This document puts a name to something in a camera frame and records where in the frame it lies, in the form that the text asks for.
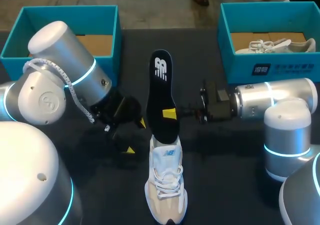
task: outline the white sneaker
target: white sneaker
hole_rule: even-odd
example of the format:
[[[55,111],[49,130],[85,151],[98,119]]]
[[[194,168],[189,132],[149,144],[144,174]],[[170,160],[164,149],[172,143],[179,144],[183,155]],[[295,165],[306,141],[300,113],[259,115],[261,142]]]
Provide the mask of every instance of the white sneaker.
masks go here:
[[[159,224],[179,224],[188,206],[182,174],[182,147],[179,137],[173,144],[159,144],[152,135],[145,197],[152,216]]]
[[[316,51],[316,41],[310,38],[306,42],[292,42],[290,39],[272,41],[252,41],[249,48],[240,49],[236,54],[267,54],[267,53],[311,53]]]

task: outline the teal box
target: teal box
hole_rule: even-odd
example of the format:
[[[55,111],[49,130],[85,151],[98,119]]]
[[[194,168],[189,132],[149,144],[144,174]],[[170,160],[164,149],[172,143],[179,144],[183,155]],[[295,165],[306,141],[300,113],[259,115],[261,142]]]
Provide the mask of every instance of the teal box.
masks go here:
[[[320,82],[320,10],[314,2],[222,3],[220,8],[217,37],[228,84],[294,78]],[[303,33],[307,40],[315,39],[317,48],[305,53],[236,54],[231,33]]]
[[[112,35],[110,56],[94,56],[97,63],[117,86],[122,32],[118,6],[27,6],[23,7],[4,45],[0,59],[10,78],[23,74],[31,37],[45,25],[63,21],[76,35]]]

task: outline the new balance logo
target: new balance logo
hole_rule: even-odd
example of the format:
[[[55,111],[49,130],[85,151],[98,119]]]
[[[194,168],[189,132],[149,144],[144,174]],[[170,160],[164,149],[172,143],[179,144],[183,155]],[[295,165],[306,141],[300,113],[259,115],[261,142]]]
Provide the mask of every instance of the new balance logo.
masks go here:
[[[154,74],[159,78],[167,81],[167,63],[165,60],[160,59],[158,57],[154,60],[155,71]]]
[[[175,150],[167,150],[164,152],[163,156],[173,156],[175,154]]]

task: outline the black insole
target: black insole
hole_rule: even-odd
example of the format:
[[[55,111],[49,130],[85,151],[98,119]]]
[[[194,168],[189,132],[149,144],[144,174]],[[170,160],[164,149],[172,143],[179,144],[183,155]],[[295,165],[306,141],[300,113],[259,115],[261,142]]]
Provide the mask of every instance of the black insole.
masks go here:
[[[177,109],[172,98],[173,63],[170,54],[165,50],[152,53],[149,62],[149,97],[146,116],[155,139],[163,144],[176,141],[180,123],[179,118],[167,118],[163,110]]]

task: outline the gray floor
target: gray floor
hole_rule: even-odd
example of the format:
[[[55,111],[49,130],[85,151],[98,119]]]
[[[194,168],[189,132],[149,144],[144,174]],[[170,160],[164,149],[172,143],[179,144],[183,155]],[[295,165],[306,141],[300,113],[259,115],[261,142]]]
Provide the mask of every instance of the gray floor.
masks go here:
[[[210,0],[205,8],[192,0],[0,0],[0,30],[11,29],[23,6],[55,5],[118,5],[126,29],[209,28],[217,24],[220,3],[256,1]]]

